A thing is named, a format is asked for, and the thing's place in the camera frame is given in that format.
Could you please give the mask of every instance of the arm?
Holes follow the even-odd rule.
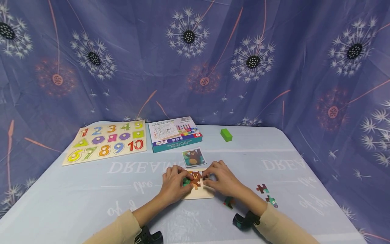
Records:
[[[255,215],[260,216],[256,229],[273,244],[314,244],[314,237],[283,213],[276,210],[251,189],[244,187],[238,199]]]
[[[193,176],[180,166],[174,165],[172,168],[167,168],[167,172],[163,174],[160,193],[156,197],[133,213],[127,210],[84,244],[134,244],[142,227],[168,205],[177,202],[192,190],[192,184],[183,187],[184,177],[193,180]]]
[[[260,217],[260,224],[256,229],[273,244],[315,244],[314,237],[294,223],[286,215],[277,211],[272,204],[267,204],[251,189],[244,186],[220,160],[214,161],[203,172],[203,177],[214,174],[217,181],[204,180],[204,184],[216,189],[225,196],[232,196],[245,204],[249,210]]]

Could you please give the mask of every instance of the beige sleeve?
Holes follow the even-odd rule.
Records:
[[[256,229],[273,244],[314,244],[314,237],[268,203]]]
[[[140,232],[137,219],[130,210],[127,210],[84,244],[134,244],[134,239]]]

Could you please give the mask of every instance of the hand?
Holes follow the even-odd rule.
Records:
[[[239,193],[246,188],[222,160],[219,162],[214,161],[210,167],[203,172],[203,178],[209,174],[214,174],[217,177],[217,181],[206,179],[203,181],[203,184],[216,189],[225,196],[237,198]]]
[[[180,166],[173,165],[172,168],[167,168],[167,172],[163,174],[163,185],[161,186],[158,197],[166,206],[179,201],[185,194],[189,193],[193,185],[188,184],[183,187],[183,178],[187,177],[193,180],[193,176]]]

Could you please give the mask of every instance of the number 10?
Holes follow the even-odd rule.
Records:
[[[144,147],[144,141],[143,140],[137,140],[137,141],[135,141],[135,143],[134,143],[134,141],[132,141],[132,142],[130,142],[127,145],[129,146],[129,150],[130,151],[133,151],[134,149],[139,150],[139,149]]]

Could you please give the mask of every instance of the cardboard box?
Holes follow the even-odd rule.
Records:
[[[202,134],[191,117],[149,123],[154,153],[202,141]]]

